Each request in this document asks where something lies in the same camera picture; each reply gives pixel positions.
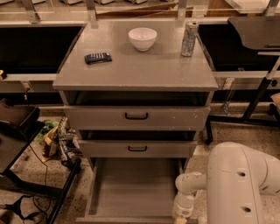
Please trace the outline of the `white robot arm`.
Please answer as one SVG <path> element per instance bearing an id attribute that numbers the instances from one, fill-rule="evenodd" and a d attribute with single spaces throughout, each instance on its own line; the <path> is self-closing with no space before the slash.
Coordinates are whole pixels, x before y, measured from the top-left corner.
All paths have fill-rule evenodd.
<path id="1" fill-rule="evenodd" d="M 174 224 L 187 224 L 202 191 L 207 224 L 265 224 L 261 196 L 279 194 L 280 160 L 240 143 L 219 143 L 208 155 L 206 173 L 182 173 L 175 186 Z"/>

